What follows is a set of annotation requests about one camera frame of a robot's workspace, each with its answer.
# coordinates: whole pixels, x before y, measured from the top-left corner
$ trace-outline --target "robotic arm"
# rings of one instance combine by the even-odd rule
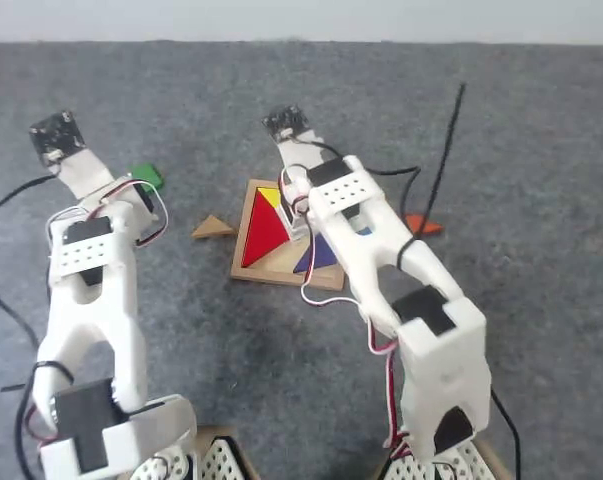
[[[348,275],[361,317],[398,341],[401,412],[412,453],[429,461],[472,439],[489,417],[485,316],[424,242],[403,251],[412,234],[356,156],[325,161],[322,154],[331,149],[297,106],[277,109],[263,123],[290,179],[281,185],[283,197],[304,199],[301,209]],[[307,227],[295,209],[282,208],[291,238],[303,235]],[[384,265],[397,265],[423,288],[390,304],[378,286]]]
[[[109,343],[115,358],[114,378],[77,386],[57,369],[36,370],[36,408],[57,432],[41,448],[41,460],[48,479],[110,478],[176,443],[187,449],[196,434],[194,411],[185,398],[147,402],[135,249],[163,232],[167,211],[164,226],[142,239],[158,220],[140,188],[144,182],[114,179],[85,147],[70,112],[33,125],[30,135],[43,164],[79,199],[78,206],[47,224],[50,317],[37,360],[58,362],[75,373],[97,342]]]

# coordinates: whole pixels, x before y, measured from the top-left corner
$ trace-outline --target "green puzzle piece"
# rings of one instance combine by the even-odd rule
[[[142,163],[132,168],[132,178],[137,180],[145,180],[146,182],[154,185],[157,190],[163,187],[163,177],[159,171],[151,163]],[[141,185],[143,190],[151,192],[152,188],[148,185]]]

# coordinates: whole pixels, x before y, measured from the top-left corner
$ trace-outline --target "yellow triangle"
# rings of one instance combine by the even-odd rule
[[[259,193],[265,197],[272,208],[277,208],[281,205],[281,193],[279,193],[278,188],[267,188],[267,187],[259,187],[257,188]]]
[[[208,215],[208,218],[192,232],[192,238],[206,238],[218,235],[234,235],[234,229],[214,215]]]

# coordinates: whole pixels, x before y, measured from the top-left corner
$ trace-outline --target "blue triangle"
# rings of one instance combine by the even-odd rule
[[[319,234],[314,237],[315,250],[314,250],[314,268],[327,267],[328,265],[334,265],[337,263],[337,257],[334,256],[332,250],[328,246],[327,242],[323,238],[323,235]],[[308,263],[310,262],[310,247],[305,251],[297,266],[294,267],[294,273],[305,272],[308,270]]]

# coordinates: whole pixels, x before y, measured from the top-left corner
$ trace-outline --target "gray carpet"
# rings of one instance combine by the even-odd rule
[[[459,81],[468,82],[430,244],[489,321],[497,390],[528,479],[603,478],[603,48],[393,44],[0,45],[0,197],[43,173],[27,127],[76,112],[125,173],[153,162],[172,225],[138,254],[152,396],[182,393],[235,425],[267,479],[368,478],[386,433],[382,360],[348,306],[228,277],[231,238],[193,241],[209,213],[237,225],[246,181],[280,159],[259,119],[298,102],[318,132],[376,168],[424,167],[420,211]],[[402,179],[380,181],[396,204]],[[0,213],[0,292],[43,335],[43,222],[72,203],[48,184]],[[384,288],[396,295],[393,272]],[[0,312],[0,387],[32,354]],[[80,377],[110,371],[91,352]],[[0,478],[17,478],[18,394],[0,394]],[[496,412],[488,437],[507,464]]]

